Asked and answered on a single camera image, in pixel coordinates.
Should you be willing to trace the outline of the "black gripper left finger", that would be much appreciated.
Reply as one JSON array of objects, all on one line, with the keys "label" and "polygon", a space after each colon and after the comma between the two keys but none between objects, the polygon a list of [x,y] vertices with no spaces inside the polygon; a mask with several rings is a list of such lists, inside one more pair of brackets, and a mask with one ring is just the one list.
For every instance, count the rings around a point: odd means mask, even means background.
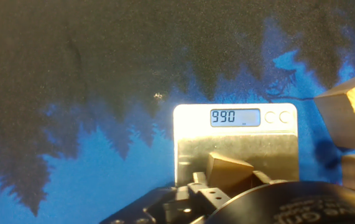
[{"label": "black gripper left finger", "polygon": [[189,198],[198,209],[219,209],[231,199],[219,188],[209,187],[204,172],[194,172],[193,182],[187,187]]}]

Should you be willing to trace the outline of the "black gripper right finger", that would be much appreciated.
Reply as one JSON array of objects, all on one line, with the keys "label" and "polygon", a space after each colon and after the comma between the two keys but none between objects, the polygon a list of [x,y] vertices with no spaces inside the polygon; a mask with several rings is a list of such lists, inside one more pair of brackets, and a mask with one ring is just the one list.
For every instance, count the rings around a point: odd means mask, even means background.
[{"label": "black gripper right finger", "polygon": [[252,177],[251,177],[251,187],[258,187],[261,185],[267,185],[267,184],[279,184],[282,182],[286,182],[286,180],[280,180],[276,179],[273,180],[263,172],[259,170],[254,170],[252,172]]}]

